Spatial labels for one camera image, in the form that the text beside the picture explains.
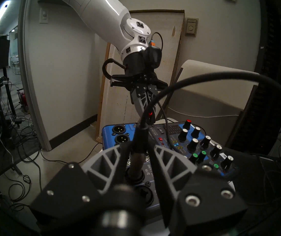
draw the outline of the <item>audio mixer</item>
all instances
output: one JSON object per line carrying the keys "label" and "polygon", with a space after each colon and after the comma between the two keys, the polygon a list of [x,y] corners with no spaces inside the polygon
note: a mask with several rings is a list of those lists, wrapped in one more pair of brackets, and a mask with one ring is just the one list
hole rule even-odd
{"label": "audio mixer", "polygon": [[[133,140],[136,123],[107,125],[102,129],[103,149],[111,148],[120,143]],[[233,163],[233,157],[226,156],[220,145],[215,145],[211,137],[205,136],[199,127],[194,127],[190,120],[185,122],[169,123],[171,145],[196,166],[205,166],[216,169],[227,181],[231,181],[238,173],[239,168]],[[166,135],[166,124],[154,124],[149,127],[149,137],[157,145],[170,148]],[[127,183],[136,187],[145,198],[150,219],[160,215],[159,200],[156,195],[155,181],[147,154],[142,167],[142,177],[138,181]]]}

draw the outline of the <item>wooden board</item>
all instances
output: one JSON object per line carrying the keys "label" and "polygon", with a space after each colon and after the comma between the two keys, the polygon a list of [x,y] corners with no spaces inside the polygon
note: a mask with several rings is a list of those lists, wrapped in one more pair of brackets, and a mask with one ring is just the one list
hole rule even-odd
{"label": "wooden board", "polygon": [[[152,33],[159,32],[163,38],[162,60],[160,66],[155,69],[158,79],[168,83],[175,77],[177,69],[177,60],[179,58],[179,46],[182,28],[184,25],[184,12],[154,12],[153,10],[131,13],[133,18],[145,22]],[[154,35],[156,46],[161,47],[159,35]],[[106,52],[107,58],[113,58],[119,62],[120,53],[112,44],[109,52]],[[115,64],[108,64],[107,71],[110,75],[123,74],[124,71]],[[102,128],[110,124],[131,123],[139,120],[134,105],[131,104],[130,94],[123,87],[110,87],[110,81],[104,76],[102,78],[102,89],[100,93],[100,102],[98,109],[98,120],[96,126],[96,140],[101,141]]]}

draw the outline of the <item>light switch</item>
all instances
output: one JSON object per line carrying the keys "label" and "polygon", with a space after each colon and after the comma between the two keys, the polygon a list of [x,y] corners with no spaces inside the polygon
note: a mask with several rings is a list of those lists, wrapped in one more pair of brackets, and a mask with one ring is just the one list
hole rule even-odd
{"label": "light switch", "polygon": [[198,18],[187,18],[186,34],[191,34],[196,37]]}
{"label": "light switch", "polygon": [[39,23],[40,24],[47,24],[49,22],[48,20],[48,10],[44,8],[40,8],[39,13]]}

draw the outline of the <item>black knob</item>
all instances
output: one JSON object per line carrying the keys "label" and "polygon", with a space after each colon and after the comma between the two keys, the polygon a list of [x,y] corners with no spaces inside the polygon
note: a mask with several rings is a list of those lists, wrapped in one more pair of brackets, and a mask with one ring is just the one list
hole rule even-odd
{"label": "black knob", "polygon": [[208,147],[210,140],[211,138],[208,135],[206,135],[205,138],[201,141],[201,146],[203,148]]}
{"label": "black knob", "polygon": [[222,147],[220,145],[216,145],[213,150],[210,152],[210,156],[213,159],[217,159],[219,156],[219,152],[222,150]]}
{"label": "black knob", "polygon": [[184,142],[186,141],[186,136],[187,136],[187,129],[182,129],[181,133],[178,136],[179,141]]}
{"label": "black knob", "polygon": [[191,136],[193,138],[198,138],[199,132],[200,132],[201,128],[200,127],[195,127],[193,132],[191,133]]}
{"label": "black knob", "polygon": [[192,121],[190,119],[187,119],[185,121],[185,124],[183,125],[183,128],[189,130],[189,128],[191,127],[191,123],[192,123]]}
{"label": "black knob", "polygon": [[202,162],[205,157],[206,157],[206,151],[202,150],[199,154],[198,154],[198,159],[197,159],[197,162],[200,163]]}
{"label": "black knob", "polygon": [[189,152],[193,152],[196,150],[196,146],[198,145],[198,139],[193,138],[192,141],[187,145],[187,149]]}
{"label": "black knob", "polygon": [[196,153],[193,153],[192,155],[191,155],[191,157],[189,158],[189,160],[193,163],[193,164],[195,164],[196,163],[196,160],[198,159],[198,154],[196,154]]}
{"label": "black knob", "polygon": [[224,171],[227,171],[230,168],[231,163],[233,162],[232,156],[227,156],[224,161],[221,162],[221,167]]}

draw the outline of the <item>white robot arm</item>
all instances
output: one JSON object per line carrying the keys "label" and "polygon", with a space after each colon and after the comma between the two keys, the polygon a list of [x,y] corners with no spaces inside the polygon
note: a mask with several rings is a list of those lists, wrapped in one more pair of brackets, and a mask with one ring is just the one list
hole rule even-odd
{"label": "white robot arm", "polygon": [[[118,0],[63,0],[78,13],[84,23],[106,42],[113,44],[120,52],[123,65],[114,59],[105,61],[103,74],[110,79],[111,86],[125,87],[130,91],[131,102],[139,116],[158,90],[167,87],[159,80],[154,69],[160,65],[162,52],[156,46],[148,46],[151,34],[146,23],[131,18],[129,11]],[[108,63],[115,63],[124,69],[124,75],[109,75]],[[147,119],[155,122],[156,109]]]}
{"label": "white robot arm", "polygon": [[118,0],[63,0],[78,13],[84,23],[104,41],[115,45],[121,60],[148,47],[150,28],[131,18]]}

